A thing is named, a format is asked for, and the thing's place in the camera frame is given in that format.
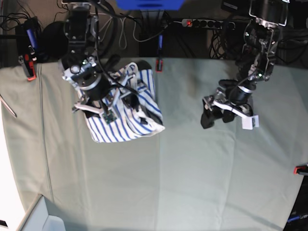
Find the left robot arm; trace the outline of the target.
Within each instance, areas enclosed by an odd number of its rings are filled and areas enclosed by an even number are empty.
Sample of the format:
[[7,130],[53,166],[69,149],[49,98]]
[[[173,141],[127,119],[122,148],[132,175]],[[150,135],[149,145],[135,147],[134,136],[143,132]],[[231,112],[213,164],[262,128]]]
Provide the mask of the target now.
[[254,113],[252,94],[257,83],[268,81],[276,62],[276,50],[282,27],[288,18],[288,0],[252,0],[248,15],[250,22],[244,30],[244,45],[238,56],[238,74],[234,79],[221,79],[215,92],[203,98],[201,126],[208,129],[215,121],[224,123],[241,118],[242,129],[259,127]]

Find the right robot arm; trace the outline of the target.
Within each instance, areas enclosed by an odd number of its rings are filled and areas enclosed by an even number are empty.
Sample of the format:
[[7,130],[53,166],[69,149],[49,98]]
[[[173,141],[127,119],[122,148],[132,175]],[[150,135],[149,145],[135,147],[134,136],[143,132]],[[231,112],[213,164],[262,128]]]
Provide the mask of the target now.
[[[111,72],[120,61],[113,55],[103,64],[101,58],[108,53],[117,33],[116,14],[104,0],[64,0],[70,11],[64,22],[64,35],[68,39],[68,51],[61,58],[62,78],[81,93],[72,111],[82,111],[87,117],[98,117],[112,122],[120,117],[117,104],[138,110],[138,92],[128,82],[134,74],[123,73],[112,77]],[[111,17],[113,30],[104,50],[100,49],[99,16],[102,11]]]

